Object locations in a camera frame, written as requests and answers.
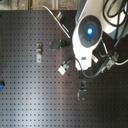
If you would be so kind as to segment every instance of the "blue object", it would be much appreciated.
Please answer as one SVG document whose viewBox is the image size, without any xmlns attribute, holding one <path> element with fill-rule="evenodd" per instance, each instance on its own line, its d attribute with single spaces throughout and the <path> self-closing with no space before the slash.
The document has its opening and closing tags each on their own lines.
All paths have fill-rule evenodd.
<svg viewBox="0 0 128 128">
<path fill-rule="evenodd" d="M 92 32 L 93 32 L 93 30 L 92 30 L 91 28 L 88 28 L 87 33 L 88 33 L 89 35 L 91 35 Z"/>
<path fill-rule="evenodd" d="M 4 85 L 0 84 L 0 89 L 3 88 Z"/>
</svg>

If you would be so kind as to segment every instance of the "gray metal surface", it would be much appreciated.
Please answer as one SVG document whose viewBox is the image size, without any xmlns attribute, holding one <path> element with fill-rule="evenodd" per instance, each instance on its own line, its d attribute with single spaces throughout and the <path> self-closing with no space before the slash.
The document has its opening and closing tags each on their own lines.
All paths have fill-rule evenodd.
<svg viewBox="0 0 128 128">
<path fill-rule="evenodd" d="M 50 42 L 64 38 L 47 11 L 0 12 L 0 80 L 6 84 L 0 90 L 0 127 L 127 128 L 128 64 L 87 81 L 85 101 L 78 101 L 74 62 L 65 76 L 57 71 L 72 48 L 49 50 Z M 41 64 L 37 42 L 43 44 Z M 120 50 L 124 58 L 126 46 Z"/>
</svg>

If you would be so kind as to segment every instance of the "black cable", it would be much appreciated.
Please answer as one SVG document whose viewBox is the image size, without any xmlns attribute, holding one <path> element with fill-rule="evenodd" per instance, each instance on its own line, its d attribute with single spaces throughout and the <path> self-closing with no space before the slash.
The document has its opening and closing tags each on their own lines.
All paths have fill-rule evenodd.
<svg viewBox="0 0 128 128">
<path fill-rule="evenodd" d="M 71 58 L 70 60 L 68 60 L 67 61 L 67 63 L 66 64 L 69 64 L 71 61 L 73 61 L 73 60 L 76 60 L 77 62 L 78 62 L 78 64 L 79 64 L 79 66 L 80 66 L 80 68 L 81 68 L 81 71 L 82 71 L 82 74 L 83 74 L 83 76 L 86 78 L 86 79 L 94 79 L 95 77 L 97 77 L 100 73 L 101 73 L 101 71 L 102 71 L 102 67 L 94 74 L 94 75 L 92 75 L 92 76 L 87 76 L 85 73 L 84 73 L 84 71 L 83 71 L 83 69 L 82 69 L 82 66 L 81 66 L 81 64 L 80 64 L 80 62 L 79 62 L 79 60 L 77 59 L 77 58 Z"/>
<path fill-rule="evenodd" d="M 113 27 L 120 27 L 121 25 L 124 24 L 124 22 L 125 22 L 125 20 L 126 20 L 126 16 L 125 16 L 124 20 L 123 20 L 120 24 L 113 24 L 113 23 L 111 23 L 111 22 L 106 18 L 106 16 L 105 16 L 105 8 L 106 8 L 108 2 L 109 2 L 109 0 L 107 0 L 107 1 L 105 2 L 105 4 L 104 4 L 104 7 L 103 7 L 103 17 L 104 17 L 105 21 L 106 21 L 108 24 L 110 24 L 111 26 L 113 26 Z"/>
<path fill-rule="evenodd" d="M 117 15 L 120 13 L 120 10 L 119 10 L 119 11 L 118 11 L 117 13 L 115 13 L 114 15 L 110 15 L 110 11 L 111 11 L 111 9 L 113 8 L 113 6 L 115 5 L 116 2 L 117 2 L 117 0 L 114 0 L 114 1 L 112 2 L 112 4 L 110 5 L 108 11 L 107 11 L 107 16 L 108 16 L 109 18 L 113 18 L 113 17 L 117 16 Z"/>
</svg>

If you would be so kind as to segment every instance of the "cable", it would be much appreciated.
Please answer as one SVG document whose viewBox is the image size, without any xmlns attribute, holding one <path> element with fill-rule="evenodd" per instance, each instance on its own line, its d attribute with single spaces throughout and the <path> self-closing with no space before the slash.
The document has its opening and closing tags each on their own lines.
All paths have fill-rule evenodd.
<svg viewBox="0 0 128 128">
<path fill-rule="evenodd" d="M 70 35 L 66 32 L 66 30 L 62 27 L 62 25 L 60 24 L 60 22 L 56 19 L 56 17 L 54 16 L 54 14 L 51 12 L 51 10 L 48 8 L 48 7 L 46 7 L 46 6 L 44 6 L 44 5 L 42 5 L 42 6 L 36 6 L 37 8 L 45 8 L 51 15 L 52 15 L 52 17 L 55 19 L 55 21 L 58 23 L 58 25 L 60 26 L 60 28 L 63 30 L 63 32 L 67 35 L 67 37 L 68 38 L 71 38 L 70 37 Z"/>
<path fill-rule="evenodd" d="M 106 20 L 106 22 L 107 22 L 108 24 L 110 24 L 111 26 L 113 26 L 113 27 L 120 27 L 120 26 L 123 25 L 123 23 L 125 22 L 126 16 L 125 16 L 124 20 L 123 20 L 120 24 L 113 24 L 113 23 L 111 23 L 111 22 L 106 18 L 106 16 L 105 16 L 105 8 L 106 8 L 108 2 L 109 2 L 109 0 L 107 0 L 107 1 L 105 2 L 105 4 L 104 4 L 104 7 L 103 7 L 103 17 L 104 17 L 104 19 Z M 119 13 L 121 13 L 122 6 L 123 6 L 123 2 L 122 2 L 122 4 L 121 4 L 121 8 L 120 8 L 120 10 L 119 10 Z"/>
<path fill-rule="evenodd" d="M 113 6 L 114 6 L 114 4 L 115 4 L 116 2 L 117 2 L 117 0 L 114 0 L 114 1 L 112 2 L 112 4 L 110 5 L 108 11 L 107 11 L 107 16 L 108 16 L 109 18 L 113 18 L 113 17 L 115 17 L 115 16 L 117 16 L 117 15 L 119 14 L 119 11 L 118 11 L 118 12 L 115 13 L 114 15 L 110 15 L 110 11 L 111 11 L 111 9 L 113 8 Z"/>
<path fill-rule="evenodd" d="M 83 69 L 82 69 L 82 66 L 81 66 L 81 64 L 80 64 L 80 62 L 79 62 L 79 60 L 78 60 L 77 58 L 72 58 L 72 59 L 68 60 L 68 61 L 66 62 L 66 64 L 69 64 L 69 63 L 70 63 L 71 61 L 73 61 L 73 60 L 76 60 L 76 61 L 78 62 L 79 66 L 80 66 L 80 68 L 81 68 L 81 71 L 82 71 L 83 76 L 84 76 L 85 78 L 87 78 L 87 79 L 94 79 L 94 78 L 97 77 L 97 76 L 101 73 L 101 71 L 102 71 L 102 66 L 101 66 L 101 68 L 100 68 L 94 75 L 92 75 L 92 76 L 87 76 L 87 75 L 84 73 L 84 71 L 83 71 Z"/>
<path fill-rule="evenodd" d="M 104 58 L 104 57 L 106 57 L 106 56 L 109 56 L 109 54 L 108 54 L 108 50 L 107 50 L 107 47 L 106 47 L 106 45 L 105 45 L 103 39 L 101 39 L 101 41 L 102 41 L 102 44 L 103 44 L 103 47 L 104 47 L 104 49 L 105 49 L 106 54 L 103 55 L 103 54 L 101 53 L 100 45 L 99 45 L 99 47 L 98 47 L 98 52 L 99 52 L 99 55 L 100 55 L 102 58 Z"/>
<path fill-rule="evenodd" d="M 115 62 L 115 64 L 116 65 L 119 65 L 119 66 L 121 66 L 121 65 L 124 65 L 124 64 L 126 64 L 128 62 L 128 59 L 127 60 L 125 60 L 124 62 L 122 62 L 122 63 L 118 63 L 118 62 Z"/>
</svg>

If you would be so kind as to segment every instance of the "blue light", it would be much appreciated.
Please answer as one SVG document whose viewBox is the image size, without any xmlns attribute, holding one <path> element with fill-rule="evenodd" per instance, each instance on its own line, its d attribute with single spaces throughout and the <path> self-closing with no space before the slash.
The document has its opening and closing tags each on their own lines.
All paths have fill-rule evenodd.
<svg viewBox="0 0 128 128">
<path fill-rule="evenodd" d="M 91 35 L 91 34 L 92 34 L 92 29 L 89 28 L 89 29 L 87 30 L 87 33 L 88 33 L 89 35 Z"/>
</svg>

